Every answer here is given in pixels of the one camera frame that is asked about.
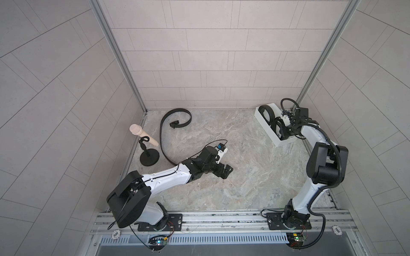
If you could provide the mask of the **black belt with silver buckle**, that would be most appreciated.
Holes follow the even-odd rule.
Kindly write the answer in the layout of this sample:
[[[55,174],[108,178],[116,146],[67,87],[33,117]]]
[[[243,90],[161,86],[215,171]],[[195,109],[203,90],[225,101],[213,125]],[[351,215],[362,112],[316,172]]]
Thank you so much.
[[[271,124],[271,129],[276,133],[280,140],[287,140],[290,137],[289,129],[280,117],[274,119]]]

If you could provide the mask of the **long black belt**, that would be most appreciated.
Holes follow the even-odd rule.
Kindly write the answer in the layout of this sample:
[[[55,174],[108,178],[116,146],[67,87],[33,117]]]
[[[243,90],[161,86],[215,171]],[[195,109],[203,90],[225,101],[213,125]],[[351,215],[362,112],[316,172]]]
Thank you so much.
[[[275,119],[275,114],[273,109],[268,105],[261,105],[258,107],[258,112],[262,115],[264,120],[271,125]]]

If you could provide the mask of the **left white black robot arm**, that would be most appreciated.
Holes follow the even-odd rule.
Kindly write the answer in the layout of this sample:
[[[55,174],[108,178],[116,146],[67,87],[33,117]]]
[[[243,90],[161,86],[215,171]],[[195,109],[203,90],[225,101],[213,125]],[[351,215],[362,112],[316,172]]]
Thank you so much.
[[[230,165],[221,163],[226,152],[224,144],[206,146],[197,157],[186,159],[170,169],[147,175],[138,171],[128,173],[107,197],[115,223],[119,228],[134,223],[147,223],[156,230],[164,228],[169,214],[161,203],[150,203],[150,197],[196,181],[207,173],[226,179],[233,171]]]

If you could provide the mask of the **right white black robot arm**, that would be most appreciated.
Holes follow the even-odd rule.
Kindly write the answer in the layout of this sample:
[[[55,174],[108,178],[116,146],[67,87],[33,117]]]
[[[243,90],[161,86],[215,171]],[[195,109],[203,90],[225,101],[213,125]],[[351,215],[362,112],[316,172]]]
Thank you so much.
[[[289,119],[286,131],[289,135],[305,138],[312,146],[306,165],[307,180],[300,192],[284,208],[282,219],[290,229],[308,222],[314,213],[311,207],[324,191],[337,187],[344,179],[348,149],[334,143],[319,124],[307,117],[308,109],[296,108],[294,112],[283,110]]]

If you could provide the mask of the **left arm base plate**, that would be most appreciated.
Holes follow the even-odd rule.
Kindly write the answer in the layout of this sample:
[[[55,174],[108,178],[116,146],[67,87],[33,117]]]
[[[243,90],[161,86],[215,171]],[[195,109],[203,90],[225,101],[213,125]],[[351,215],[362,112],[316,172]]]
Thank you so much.
[[[139,223],[137,230],[139,232],[181,231],[182,220],[182,214],[171,213],[164,216],[156,225],[151,225],[148,223]]]

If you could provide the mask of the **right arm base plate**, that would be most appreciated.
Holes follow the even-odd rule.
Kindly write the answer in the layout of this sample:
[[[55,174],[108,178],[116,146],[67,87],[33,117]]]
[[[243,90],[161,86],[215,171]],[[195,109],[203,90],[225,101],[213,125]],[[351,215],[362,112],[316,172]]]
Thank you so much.
[[[279,212],[268,212],[265,215],[269,230],[299,230],[299,229],[312,229],[309,221],[309,214],[300,214],[297,212],[291,212],[289,215]]]

